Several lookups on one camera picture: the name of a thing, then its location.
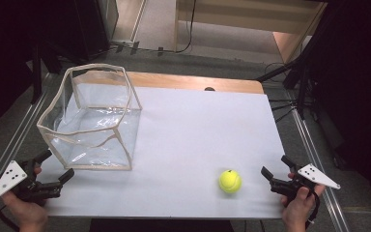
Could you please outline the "white table mat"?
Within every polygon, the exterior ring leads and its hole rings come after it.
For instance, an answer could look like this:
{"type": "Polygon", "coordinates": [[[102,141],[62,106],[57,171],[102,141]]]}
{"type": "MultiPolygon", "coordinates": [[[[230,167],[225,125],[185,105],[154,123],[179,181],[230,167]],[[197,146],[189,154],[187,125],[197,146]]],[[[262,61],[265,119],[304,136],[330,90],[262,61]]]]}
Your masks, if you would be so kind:
{"type": "Polygon", "coordinates": [[[283,146],[266,96],[138,88],[143,105],[131,171],[76,171],[54,217],[280,218],[261,169],[284,177],[283,146]],[[235,193],[218,184],[236,170],[235,193]]]}

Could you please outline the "person's right hand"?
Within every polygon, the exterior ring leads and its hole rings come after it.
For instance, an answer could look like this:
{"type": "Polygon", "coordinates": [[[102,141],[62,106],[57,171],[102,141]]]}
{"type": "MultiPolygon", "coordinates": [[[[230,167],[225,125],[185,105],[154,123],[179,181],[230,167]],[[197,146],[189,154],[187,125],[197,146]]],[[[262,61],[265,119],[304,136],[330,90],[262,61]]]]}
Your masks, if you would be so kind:
{"type": "Polygon", "coordinates": [[[282,220],[286,232],[306,232],[305,223],[309,212],[314,207],[316,200],[314,195],[309,194],[309,189],[301,187],[296,194],[296,198],[288,202],[288,198],[282,195],[280,202],[284,209],[282,220]]]}

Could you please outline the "clear plastic box beige trim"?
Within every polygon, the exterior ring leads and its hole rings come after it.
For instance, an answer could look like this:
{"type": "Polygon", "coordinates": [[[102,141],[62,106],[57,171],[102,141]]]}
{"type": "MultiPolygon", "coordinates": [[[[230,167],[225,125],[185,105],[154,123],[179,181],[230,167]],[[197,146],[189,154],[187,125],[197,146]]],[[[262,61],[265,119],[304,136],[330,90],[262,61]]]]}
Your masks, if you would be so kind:
{"type": "Polygon", "coordinates": [[[65,71],[37,127],[66,168],[131,170],[141,112],[124,68],[89,64],[65,71]]]}

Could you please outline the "black tripod stand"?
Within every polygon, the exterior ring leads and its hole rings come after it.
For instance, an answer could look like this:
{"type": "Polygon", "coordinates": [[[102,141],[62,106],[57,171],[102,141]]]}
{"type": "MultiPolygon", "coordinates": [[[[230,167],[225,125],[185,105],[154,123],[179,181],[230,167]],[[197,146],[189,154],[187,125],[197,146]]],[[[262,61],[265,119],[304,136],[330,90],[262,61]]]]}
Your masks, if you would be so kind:
{"type": "Polygon", "coordinates": [[[273,77],[276,77],[284,72],[289,72],[282,81],[285,89],[292,90],[297,84],[299,87],[299,94],[294,102],[294,108],[298,112],[301,119],[304,119],[303,111],[305,109],[305,96],[308,88],[310,71],[307,62],[314,54],[315,44],[310,41],[303,49],[300,55],[293,61],[256,78],[256,81],[263,83],[273,77]]]}

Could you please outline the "yellow tennis ball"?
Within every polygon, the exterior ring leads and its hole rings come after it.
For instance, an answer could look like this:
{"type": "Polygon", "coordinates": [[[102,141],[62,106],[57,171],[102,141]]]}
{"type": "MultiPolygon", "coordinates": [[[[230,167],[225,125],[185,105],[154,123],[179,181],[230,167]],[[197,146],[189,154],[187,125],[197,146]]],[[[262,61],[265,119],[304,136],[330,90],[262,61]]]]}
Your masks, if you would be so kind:
{"type": "Polygon", "coordinates": [[[235,193],[242,186],[242,178],[236,170],[222,172],[218,179],[219,187],[226,193],[235,193]]]}

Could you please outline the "black cabinet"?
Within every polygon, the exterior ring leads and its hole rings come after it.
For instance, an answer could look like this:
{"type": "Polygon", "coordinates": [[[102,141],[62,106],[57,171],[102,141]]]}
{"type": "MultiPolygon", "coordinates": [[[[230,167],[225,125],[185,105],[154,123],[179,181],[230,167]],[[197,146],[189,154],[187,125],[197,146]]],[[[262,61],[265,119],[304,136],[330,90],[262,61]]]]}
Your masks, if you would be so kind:
{"type": "Polygon", "coordinates": [[[74,0],[83,47],[82,58],[89,60],[106,51],[119,19],[116,0],[74,0]]]}

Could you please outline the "beige wooden partition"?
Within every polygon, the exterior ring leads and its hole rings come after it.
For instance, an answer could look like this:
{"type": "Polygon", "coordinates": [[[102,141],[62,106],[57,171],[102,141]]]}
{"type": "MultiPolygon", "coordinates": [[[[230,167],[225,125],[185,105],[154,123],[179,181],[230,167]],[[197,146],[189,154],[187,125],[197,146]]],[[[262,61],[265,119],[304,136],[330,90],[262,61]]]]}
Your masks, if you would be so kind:
{"type": "Polygon", "coordinates": [[[327,5],[319,0],[176,0],[174,40],[178,22],[194,15],[194,22],[271,31],[283,62],[289,63],[314,34],[327,5]]]}

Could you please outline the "person's left hand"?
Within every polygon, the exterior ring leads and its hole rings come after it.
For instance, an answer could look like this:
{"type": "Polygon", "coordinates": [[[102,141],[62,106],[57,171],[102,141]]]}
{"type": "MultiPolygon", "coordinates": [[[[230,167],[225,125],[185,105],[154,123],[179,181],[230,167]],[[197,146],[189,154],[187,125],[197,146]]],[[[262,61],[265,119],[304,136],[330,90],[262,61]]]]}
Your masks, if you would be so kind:
{"type": "Polygon", "coordinates": [[[4,204],[18,222],[19,232],[45,232],[48,215],[44,207],[20,200],[13,192],[1,196],[4,204]]]}

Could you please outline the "black upright stand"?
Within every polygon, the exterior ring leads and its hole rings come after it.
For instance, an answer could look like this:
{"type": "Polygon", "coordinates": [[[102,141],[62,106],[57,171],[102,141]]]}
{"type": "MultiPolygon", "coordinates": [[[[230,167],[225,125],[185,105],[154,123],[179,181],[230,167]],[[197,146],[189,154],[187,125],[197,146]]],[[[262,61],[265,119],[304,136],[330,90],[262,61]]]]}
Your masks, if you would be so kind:
{"type": "Polygon", "coordinates": [[[35,104],[42,94],[42,44],[36,42],[32,53],[32,75],[33,75],[33,97],[32,104],[35,104]]]}

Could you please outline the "metal floor rail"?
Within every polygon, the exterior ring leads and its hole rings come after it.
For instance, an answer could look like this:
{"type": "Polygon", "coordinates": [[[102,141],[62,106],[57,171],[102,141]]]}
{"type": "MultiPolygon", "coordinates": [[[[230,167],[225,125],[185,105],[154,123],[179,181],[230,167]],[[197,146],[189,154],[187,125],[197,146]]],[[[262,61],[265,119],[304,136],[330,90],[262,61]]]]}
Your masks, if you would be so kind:
{"type": "MultiPolygon", "coordinates": [[[[300,114],[295,109],[293,111],[293,117],[295,119],[297,128],[300,133],[302,143],[304,145],[306,154],[309,161],[319,170],[324,171],[325,168],[316,150],[314,142],[309,133],[309,129],[306,122],[301,119],[300,114]]],[[[327,187],[325,193],[323,194],[325,205],[328,209],[332,224],[336,232],[351,232],[349,224],[345,218],[343,210],[339,204],[338,198],[336,196],[336,188],[327,187]]]]}
{"type": "Polygon", "coordinates": [[[29,130],[35,127],[35,121],[46,101],[48,90],[57,77],[57,74],[47,73],[43,77],[42,95],[35,103],[30,103],[32,89],[28,89],[0,119],[0,173],[6,168],[8,162],[17,156],[29,130]]]}

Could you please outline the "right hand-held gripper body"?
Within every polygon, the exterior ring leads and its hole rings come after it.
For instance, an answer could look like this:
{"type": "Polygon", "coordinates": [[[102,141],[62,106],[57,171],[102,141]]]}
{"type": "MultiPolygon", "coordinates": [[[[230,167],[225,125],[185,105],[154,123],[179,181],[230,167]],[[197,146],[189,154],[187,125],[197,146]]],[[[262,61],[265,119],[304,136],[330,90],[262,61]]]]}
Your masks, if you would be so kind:
{"type": "Polygon", "coordinates": [[[339,184],[334,182],[329,176],[319,170],[312,163],[305,166],[290,163],[288,167],[294,174],[294,177],[289,181],[276,179],[271,173],[269,173],[271,191],[286,196],[288,201],[292,201],[296,198],[297,192],[300,188],[313,190],[317,184],[333,189],[341,189],[339,184]]]}

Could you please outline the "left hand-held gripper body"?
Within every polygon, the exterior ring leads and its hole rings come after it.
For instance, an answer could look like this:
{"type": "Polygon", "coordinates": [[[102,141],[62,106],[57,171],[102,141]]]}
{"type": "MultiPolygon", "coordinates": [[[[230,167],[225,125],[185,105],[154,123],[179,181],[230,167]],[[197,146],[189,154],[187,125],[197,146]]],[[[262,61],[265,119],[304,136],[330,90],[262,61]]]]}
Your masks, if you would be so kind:
{"type": "Polygon", "coordinates": [[[0,197],[12,191],[17,198],[26,202],[41,203],[48,198],[60,196],[62,183],[42,184],[35,173],[36,162],[12,160],[0,176],[0,197]]]}

